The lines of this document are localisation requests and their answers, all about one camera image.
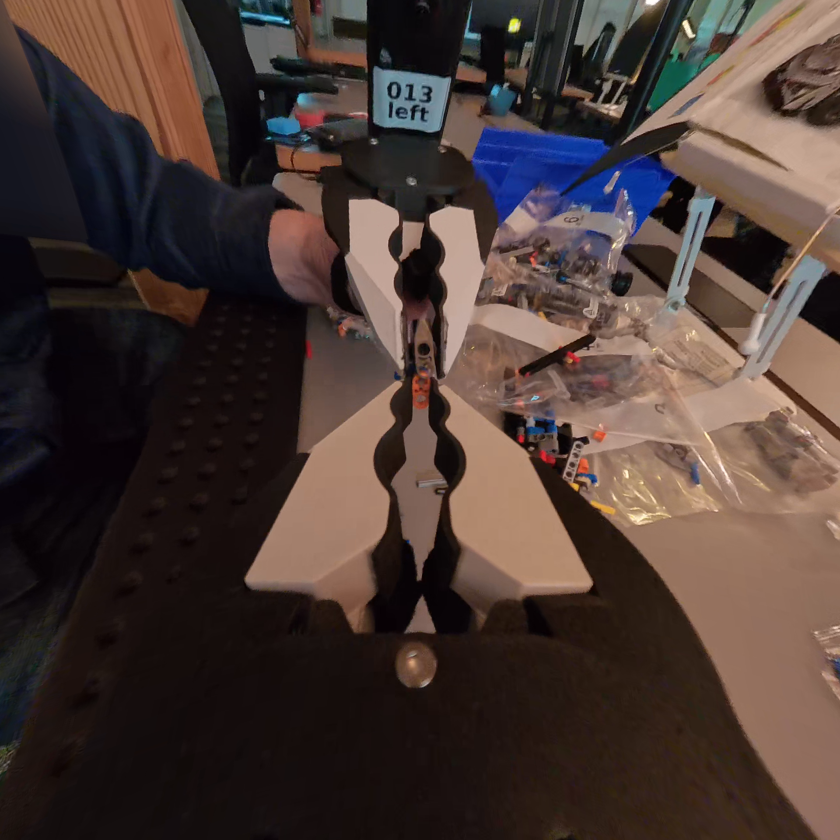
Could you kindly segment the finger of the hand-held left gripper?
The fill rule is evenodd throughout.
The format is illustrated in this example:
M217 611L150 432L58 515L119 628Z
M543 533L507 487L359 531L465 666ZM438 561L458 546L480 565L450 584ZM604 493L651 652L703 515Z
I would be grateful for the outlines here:
M395 369L403 373L403 301L395 287L400 265L389 248L391 236L400 229L400 215L377 199L351 198L348 216L350 249L345 264L353 294Z
M440 322L437 378L443 380L461 351L473 317L485 262L480 256L476 219L472 210L447 206L431 213L427 227L442 248L437 268L442 288L435 311Z

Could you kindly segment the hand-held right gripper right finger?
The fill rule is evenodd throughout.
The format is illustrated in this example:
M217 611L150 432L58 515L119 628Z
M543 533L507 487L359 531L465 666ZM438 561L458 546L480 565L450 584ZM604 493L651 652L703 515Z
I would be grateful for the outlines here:
M432 389L445 479L432 548L432 622L462 634L501 602L582 595L593 579L530 456L446 385Z

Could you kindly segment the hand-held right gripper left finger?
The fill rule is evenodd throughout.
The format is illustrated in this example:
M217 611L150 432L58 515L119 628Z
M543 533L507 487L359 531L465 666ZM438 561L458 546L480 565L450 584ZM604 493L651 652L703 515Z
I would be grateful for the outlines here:
M411 622L411 550L392 482L406 461L411 384L394 382L315 444L245 575L252 591L336 602L354 631Z

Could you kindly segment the person's left forearm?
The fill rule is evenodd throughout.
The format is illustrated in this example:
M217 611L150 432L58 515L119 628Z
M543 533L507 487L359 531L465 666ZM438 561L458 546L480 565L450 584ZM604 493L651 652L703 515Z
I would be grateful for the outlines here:
M15 26L45 104L90 247L123 268L191 289L288 301L270 263L270 221L292 209L271 185L235 187L158 153L137 119L111 110Z

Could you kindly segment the large bag dark lego pieces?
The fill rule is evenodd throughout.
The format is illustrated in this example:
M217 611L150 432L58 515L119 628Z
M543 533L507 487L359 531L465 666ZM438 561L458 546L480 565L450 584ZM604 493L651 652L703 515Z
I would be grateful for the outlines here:
M540 184L497 229L476 305L604 320L621 298L610 279L636 228L624 190L585 186L574 196Z

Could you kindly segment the black lego beam red pins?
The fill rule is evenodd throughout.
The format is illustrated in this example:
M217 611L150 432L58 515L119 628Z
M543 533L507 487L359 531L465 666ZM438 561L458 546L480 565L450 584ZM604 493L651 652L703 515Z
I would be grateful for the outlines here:
M560 346L557 350L547 353L539 357L537 360L523 365L517 369L517 375L528 377L544 371L554 364L565 364L567 358L571 357L572 361L578 359L578 353L590 348L596 341L594 335L584 335L579 339L575 339L570 343Z

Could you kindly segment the small bag blue lego pieces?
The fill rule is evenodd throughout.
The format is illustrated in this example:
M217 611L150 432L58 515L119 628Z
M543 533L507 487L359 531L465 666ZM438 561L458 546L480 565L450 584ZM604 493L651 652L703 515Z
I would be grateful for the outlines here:
M839 700L839 625L816 630L812 635L821 651L822 677Z

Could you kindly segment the person's left hand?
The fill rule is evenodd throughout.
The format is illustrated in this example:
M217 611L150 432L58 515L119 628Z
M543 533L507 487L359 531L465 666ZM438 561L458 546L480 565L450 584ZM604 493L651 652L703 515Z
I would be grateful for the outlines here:
M333 305L332 267L340 254L320 216L280 209L269 223L268 251L280 288L309 306Z

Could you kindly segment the blue plastic bin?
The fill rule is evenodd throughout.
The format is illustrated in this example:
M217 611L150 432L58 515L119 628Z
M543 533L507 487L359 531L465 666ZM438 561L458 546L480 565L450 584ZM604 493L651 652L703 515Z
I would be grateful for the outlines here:
M607 152L601 140L562 133L526 133L485 128L472 163L504 222L532 189L546 184L558 192ZM641 227L669 191L676 176L650 158L619 166L615 189L624 190Z

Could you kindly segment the dark perforated board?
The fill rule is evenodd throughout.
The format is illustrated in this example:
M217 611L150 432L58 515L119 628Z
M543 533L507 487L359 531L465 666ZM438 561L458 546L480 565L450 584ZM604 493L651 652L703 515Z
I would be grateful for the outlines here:
M308 317L211 297L36 678L2 781L2 838L248 838L227 816L271 762L247 719L268 634L308 606L259 595L262 487L298 449Z

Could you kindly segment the pile of clear plastic bags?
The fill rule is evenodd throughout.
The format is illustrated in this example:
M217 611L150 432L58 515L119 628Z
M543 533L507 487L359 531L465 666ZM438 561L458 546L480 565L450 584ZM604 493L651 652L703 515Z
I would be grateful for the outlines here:
M596 341L574 362L517 375L587 334ZM617 300L593 321L488 304L474 308L450 384L512 439L512 418L526 415L589 437L599 481L586 492L626 526L731 509L817 514L838 532L838 440L741 367L698 318L656 297Z

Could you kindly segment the black office chair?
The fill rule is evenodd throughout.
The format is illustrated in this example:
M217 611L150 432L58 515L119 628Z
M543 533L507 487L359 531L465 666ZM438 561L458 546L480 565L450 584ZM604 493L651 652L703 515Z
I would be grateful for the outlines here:
M280 168L267 120L287 116L302 93L336 95L330 77L258 73L231 2L184 1L224 107L227 174L233 186L270 185Z

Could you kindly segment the open instruction book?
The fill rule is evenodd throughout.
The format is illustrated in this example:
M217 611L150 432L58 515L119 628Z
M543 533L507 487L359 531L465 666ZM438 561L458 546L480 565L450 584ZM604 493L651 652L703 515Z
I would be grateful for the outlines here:
M780 2L570 185L664 165L838 273L838 1Z

